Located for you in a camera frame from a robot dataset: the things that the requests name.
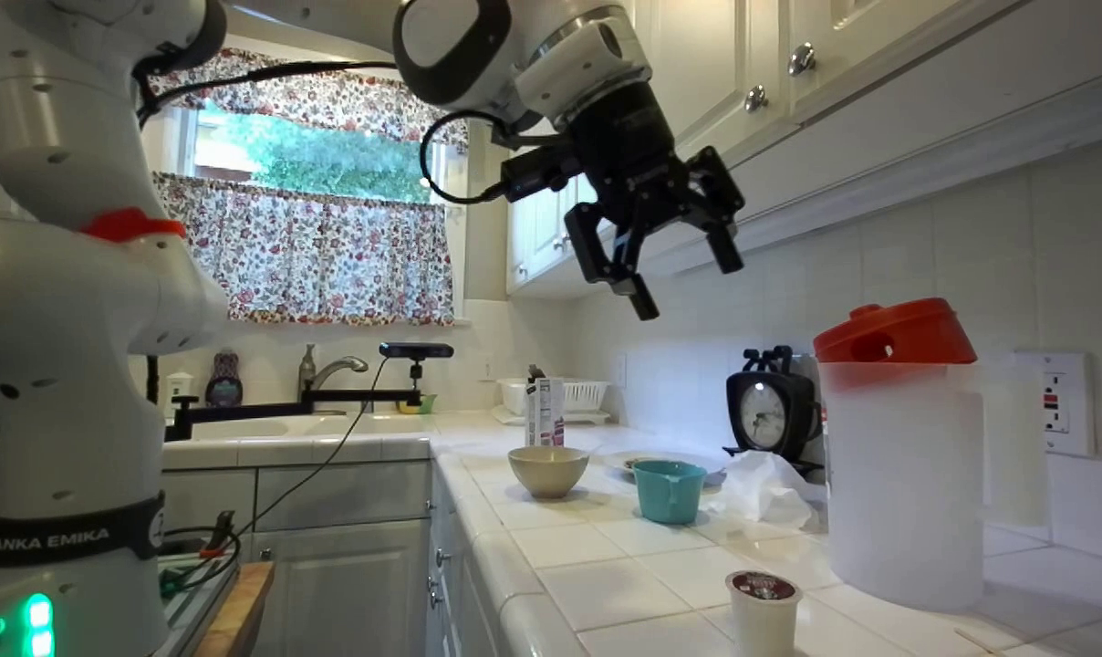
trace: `beige bowl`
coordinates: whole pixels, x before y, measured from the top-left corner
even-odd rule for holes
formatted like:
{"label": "beige bowl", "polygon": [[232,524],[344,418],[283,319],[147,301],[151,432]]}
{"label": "beige bowl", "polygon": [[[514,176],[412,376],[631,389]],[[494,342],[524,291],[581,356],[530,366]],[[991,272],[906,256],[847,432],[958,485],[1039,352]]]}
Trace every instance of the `beige bowl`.
{"label": "beige bowl", "polygon": [[511,451],[511,471],[537,501],[560,501],[575,493],[581,474],[588,471],[588,454],[566,446],[525,446]]}

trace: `floral curtain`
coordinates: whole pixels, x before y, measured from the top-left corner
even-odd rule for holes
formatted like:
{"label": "floral curtain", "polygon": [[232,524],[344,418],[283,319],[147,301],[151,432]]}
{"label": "floral curtain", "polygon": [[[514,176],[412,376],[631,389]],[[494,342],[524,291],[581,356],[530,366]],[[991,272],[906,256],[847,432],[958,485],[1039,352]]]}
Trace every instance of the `floral curtain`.
{"label": "floral curtain", "polygon": [[157,176],[194,258],[263,324],[454,324],[446,210]]}
{"label": "floral curtain", "polygon": [[[157,93],[244,78],[254,69],[283,66],[283,60],[222,47],[213,63],[196,69],[181,69],[157,81]],[[233,115],[272,115],[302,122],[333,132],[378,132],[383,139],[420,144],[443,109],[420,104],[401,81],[368,74],[311,74],[311,78],[275,78],[256,84],[232,84],[187,97],[189,106],[222,106]],[[462,125],[435,134],[435,144],[464,144]]]}

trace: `kitchen sink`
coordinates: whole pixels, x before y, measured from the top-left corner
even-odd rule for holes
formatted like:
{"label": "kitchen sink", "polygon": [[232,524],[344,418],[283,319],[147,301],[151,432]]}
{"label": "kitchen sink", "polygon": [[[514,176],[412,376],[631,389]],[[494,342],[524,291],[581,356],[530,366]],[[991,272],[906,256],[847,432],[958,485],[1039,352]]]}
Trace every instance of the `kitchen sink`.
{"label": "kitchen sink", "polygon": [[[254,418],[194,424],[194,443],[232,439],[344,439],[357,418]],[[426,432],[426,418],[364,414],[351,434],[418,434]]]}

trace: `white tile countertop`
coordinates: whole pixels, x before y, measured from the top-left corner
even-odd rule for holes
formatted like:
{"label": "white tile countertop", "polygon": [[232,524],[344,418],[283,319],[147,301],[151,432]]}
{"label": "white tile countertop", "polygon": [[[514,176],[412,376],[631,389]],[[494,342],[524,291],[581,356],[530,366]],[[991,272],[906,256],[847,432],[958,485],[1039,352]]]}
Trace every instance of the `white tile countertop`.
{"label": "white tile countertop", "polygon": [[[729,657],[729,569],[772,569],[802,588],[797,645],[813,657],[1102,657],[1102,559],[1026,533],[987,533],[991,585],[980,605],[924,613],[847,588],[830,568],[830,538],[813,531],[726,524],[715,491],[691,531],[642,524],[637,485],[614,462],[646,451],[631,432],[575,428],[570,446],[591,451],[591,465],[560,503],[530,501],[511,474],[520,428],[437,422],[412,439],[435,446],[503,633],[525,657]],[[189,443],[167,446],[165,465],[311,465],[333,446],[338,439]]]}

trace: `teal cup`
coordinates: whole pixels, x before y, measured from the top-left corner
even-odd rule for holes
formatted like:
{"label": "teal cup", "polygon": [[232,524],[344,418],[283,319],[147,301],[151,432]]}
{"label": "teal cup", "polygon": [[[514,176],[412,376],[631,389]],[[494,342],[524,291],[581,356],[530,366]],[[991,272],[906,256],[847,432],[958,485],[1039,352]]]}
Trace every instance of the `teal cup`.
{"label": "teal cup", "polygon": [[683,462],[642,462],[631,467],[639,514],[656,525],[695,525],[704,471]]}

